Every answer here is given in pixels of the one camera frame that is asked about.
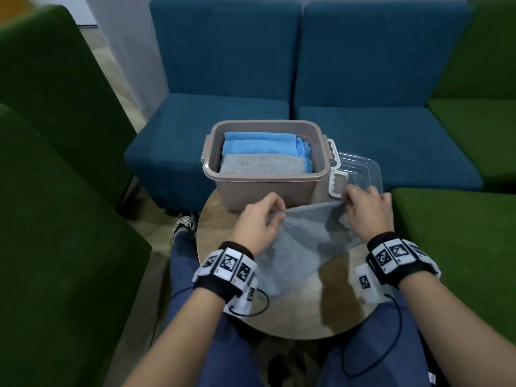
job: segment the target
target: white wall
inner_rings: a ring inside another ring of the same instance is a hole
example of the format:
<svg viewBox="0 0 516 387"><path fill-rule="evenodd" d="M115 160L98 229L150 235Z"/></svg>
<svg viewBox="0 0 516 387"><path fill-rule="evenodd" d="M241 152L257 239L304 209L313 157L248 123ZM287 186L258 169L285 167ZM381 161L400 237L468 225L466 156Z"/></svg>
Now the white wall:
<svg viewBox="0 0 516 387"><path fill-rule="evenodd" d="M95 25L96 21L86 0L31 0L35 5L60 4L72 14L75 23L81 26Z"/></svg>
<svg viewBox="0 0 516 387"><path fill-rule="evenodd" d="M86 0L148 120L168 95L152 24L151 0ZM299 0L304 5L314 0Z"/></svg>

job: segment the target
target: sneaker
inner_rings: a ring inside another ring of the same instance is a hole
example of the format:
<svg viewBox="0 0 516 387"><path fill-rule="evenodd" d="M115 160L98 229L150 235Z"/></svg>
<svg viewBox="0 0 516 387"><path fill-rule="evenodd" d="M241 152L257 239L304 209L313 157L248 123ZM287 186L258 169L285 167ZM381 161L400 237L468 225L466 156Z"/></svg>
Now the sneaker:
<svg viewBox="0 0 516 387"><path fill-rule="evenodd" d="M174 225L173 235L175 236L177 232L184 228L190 232L190 234L195 235L197 232L197 223L199 222L199 214L197 212L190 212L188 210L184 210L179 213L179 217Z"/></svg>

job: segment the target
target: hand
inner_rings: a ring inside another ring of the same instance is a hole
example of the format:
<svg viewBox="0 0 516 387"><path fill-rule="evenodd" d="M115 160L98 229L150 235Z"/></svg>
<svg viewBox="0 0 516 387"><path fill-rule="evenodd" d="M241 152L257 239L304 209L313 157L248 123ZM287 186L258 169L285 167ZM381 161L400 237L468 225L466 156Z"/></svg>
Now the hand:
<svg viewBox="0 0 516 387"><path fill-rule="evenodd" d="M285 220L285 214L277 214L267 225L267 216L285 209L285 202L276 193L269 193L261 201L247 205L235 225L231 240L257 256L269 247Z"/></svg>
<svg viewBox="0 0 516 387"><path fill-rule="evenodd" d="M380 195L376 187L367 190L348 185L344 198L349 225L360 238L368 243L376 235L394 231L394 215L390 193Z"/></svg>

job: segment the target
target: beige plastic bin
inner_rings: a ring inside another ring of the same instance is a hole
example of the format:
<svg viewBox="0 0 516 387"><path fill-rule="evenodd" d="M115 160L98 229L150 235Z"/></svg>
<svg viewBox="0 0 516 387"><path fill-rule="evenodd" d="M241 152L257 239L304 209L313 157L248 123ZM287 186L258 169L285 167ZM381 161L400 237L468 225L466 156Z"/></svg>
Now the beige plastic bin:
<svg viewBox="0 0 516 387"><path fill-rule="evenodd" d="M220 174L220 160L227 131L264 131L293 133L312 147L314 173L299 175ZM318 182L330 175L330 148L319 126L309 121L223 121L206 136L201 161L206 176L217 184L224 206L243 210L247 204L260 201L271 191L285 201L287 207L310 203Z"/></svg>

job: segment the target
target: blue sofa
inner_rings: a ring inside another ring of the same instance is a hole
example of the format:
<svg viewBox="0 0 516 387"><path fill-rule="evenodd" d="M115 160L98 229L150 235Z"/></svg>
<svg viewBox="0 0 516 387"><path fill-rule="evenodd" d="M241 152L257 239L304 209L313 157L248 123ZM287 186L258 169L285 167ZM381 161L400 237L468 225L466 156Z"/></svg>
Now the blue sofa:
<svg viewBox="0 0 516 387"><path fill-rule="evenodd" d="M295 117L339 151L370 157L384 189L478 190L475 167L424 107L471 18L461 1L306 6Z"/></svg>
<svg viewBox="0 0 516 387"><path fill-rule="evenodd" d="M152 0L170 95L128 147L154 202L200 212L215 189L200 157L217 122L289 119L301 5L287 0Z"/></svg>

